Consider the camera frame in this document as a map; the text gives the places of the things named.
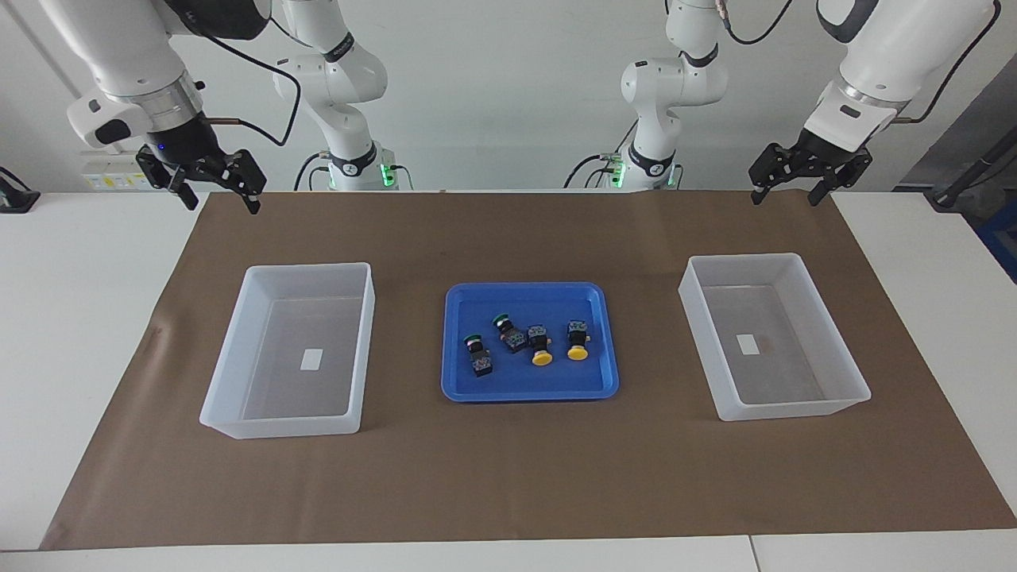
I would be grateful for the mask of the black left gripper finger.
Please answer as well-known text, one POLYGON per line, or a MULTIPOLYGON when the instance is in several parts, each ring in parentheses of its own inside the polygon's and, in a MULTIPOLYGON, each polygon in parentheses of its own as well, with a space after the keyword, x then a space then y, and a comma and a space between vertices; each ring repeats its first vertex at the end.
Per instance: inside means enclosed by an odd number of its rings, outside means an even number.
POLYGON ((858 149, 838 165, 821 160, 818 163, 818 183, 809 192, 809 204, 816 207, 833 191, 853 187, 871 163, 872 155, 868 149, 858 149))
POLYGON ((747 168, 749 180, 752 182, 752 203, 759 206, 775 186, 788 184, 799 177, 796 158, 798 146, 784 148, 778 142, 771 142, 760 152, 758 158, 747 168))

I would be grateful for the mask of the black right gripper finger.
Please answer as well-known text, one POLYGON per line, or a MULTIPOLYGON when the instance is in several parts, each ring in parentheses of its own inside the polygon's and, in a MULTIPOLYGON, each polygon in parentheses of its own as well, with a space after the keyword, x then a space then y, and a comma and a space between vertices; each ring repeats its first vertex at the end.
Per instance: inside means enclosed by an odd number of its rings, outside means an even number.
POLYGON ((137 151, 135 160, 148 180, 149 186, 170 192, 171 195, 180 199, 189 211, 193 211, 199 206, 199 199, 188 184, 188 171, 184 168, 167 166, 162 160, 157 159, 148 145, 143 145, 137 151))
POLYGON ((264 192, 268 179, 250 151, 239 149, 233 153, 211 153, 208 177, 219 187, 236 193, 248 213, 257 216, 261 209, 259 196, 264 192))

